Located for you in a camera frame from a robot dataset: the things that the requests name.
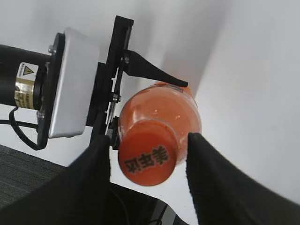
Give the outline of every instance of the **black cable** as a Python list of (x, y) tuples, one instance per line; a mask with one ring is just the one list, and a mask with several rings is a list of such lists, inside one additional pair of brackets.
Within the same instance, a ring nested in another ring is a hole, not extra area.
[(157, 219), (157, 221), (156, 221), (156, 225), (162, 225), (162, 218), (163, 218), (163, 216), (164, 216), (164, 213), (165, 213), (165, 210), (167, 209), (167, 207), (168, 207), (168, 204), (166, 204), (165, 206), (164, 206), (164, 208), (163, 208), (163, 210), (161, 211), (161, 213), (160, 213), (160, 215), (159, 215), (159, 217), (158, 217), (158, 219)]
[[(18, 126), (20, 127), (25, 127), (25, 128), (32, 128), (32, 129), (37, 129), (38, 125), (33, 124), (33, 123), (26, 123), (26, 122), (21, 122), (21, 121), (16, 121)], [(9, 120), (0, 120), (0, 124), (6, 124), (6, 125), (11, 125), (11, 122)]]
[(119, 196), (117, 193), (115, 193), (112, 189), (109, 189), (109, 190), (110, 190), (110, 191), (117, 197), (117, 199), (120, 201), (120, 203), (121, 203), (121, 205), (122, 205), (122, 207), (123, 207), (123, 210), (124, 210), (124, 212), (125, 212), (127, 225), (130, 225), (129, 217), (128, 217), (128, 213), (127, 213), (127, 209), (126, 209), (126, 206), (125, 206), (124, 202), (122, 201), (122, 199), (120, 198), (120, 196)]
[(41, 146), (35, 144), (32, 140), (30, 140), (24, 132), (20, 129), (17, 122), (15, 121), (15, 111), (18, 110), (18, 107), (14, 108), (8, 115), (8, 119), (10, 121), (10, 125), (15, 131), (15, 133), (18, 135), (18, 137), (29, 147), (31, 147), (33, 150), (41, 150)]
[(158, 222), (158, 221), (160, 222), (159, 225), (162, 225), (162, 224), (163, 224), (163, 222), (162, 222), (161, 220), (154, 219), (154, 220), (150, 221), (150, 222), (148, 223), (148, 225), (150, 225), (150, 224), (152, 224), (152, 223), (154, 223), (154, 222)]

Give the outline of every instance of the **white wall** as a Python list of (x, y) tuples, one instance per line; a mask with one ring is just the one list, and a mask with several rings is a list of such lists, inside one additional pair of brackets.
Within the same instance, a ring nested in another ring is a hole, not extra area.
[[(189, 81), (203, 135), (248, 175), (300, 203), (300, 2), (2, 0), (0, 43), (46, 53), (55, 34), (71, 26), (99, 41), (100, 61), (105, 61), (115, 15), (135, 20), (130, 48)], [(151, 83), (124, 77), (122, 104)], [(9, 110), (0, 106), (1, 119)], [(34, 120), (34, 112), (21, 110), (16, 117)], [(88, 145), (90, 129), (80, 137), (51, 140), (39, 152), (9, 126), (2, 125), (0, 134), (0, 144), (68, 165)], [(126, 181), (114, 164), (112, 180), (161, 198), (195, 224), (184, 169), (176, 172), (182, 182), (173, 175), (159, 187), (143, 189)], [(178, 188), (171, 191), (174, 182)]]

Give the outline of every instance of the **warning label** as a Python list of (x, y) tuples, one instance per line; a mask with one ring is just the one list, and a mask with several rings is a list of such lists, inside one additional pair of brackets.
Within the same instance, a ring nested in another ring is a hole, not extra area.
[(17, 78), (35, 81), (38, 72), (38, 65), (22, 62), (18, 69)]
[(34, 109), (33, 89), (38, 65), (22, 62), (15, 80), (15, 103), (18, 107)]

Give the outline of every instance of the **yellow warning triangle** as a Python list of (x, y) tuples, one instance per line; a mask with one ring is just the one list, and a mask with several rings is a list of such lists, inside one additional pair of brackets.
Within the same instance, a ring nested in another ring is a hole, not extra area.
[(32, 73), (33, 73), (33, 71), (29, 67), (25, 66), (23, 76), (28, 75), (28, 74), (32, 74)]

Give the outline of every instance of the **bolt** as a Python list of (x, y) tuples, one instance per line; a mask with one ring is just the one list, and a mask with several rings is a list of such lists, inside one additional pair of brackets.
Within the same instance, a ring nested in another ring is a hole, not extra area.
[(37, 119), (43, 120), (45, 118), (45, 114), (41, 111), (37, 111)]
[(120, 102), (121, 99), (122, 99), (122, 96), (120, 95), (119, 100), (118, 100), (118, 95), (117, 94), (114, 94), (113, 97), (112, 97), (112, 101), (115, 102), (115, 103)]
[(128, 56), (125, 57), (125, 63), (126, 63), (126, 64), (129, 63), (129, 57), (128, 57)]
[(56, 49), (54, 49), (53, 45), (49, 45), (48, 52), (50, 54), (55, 54), (56, 53)]

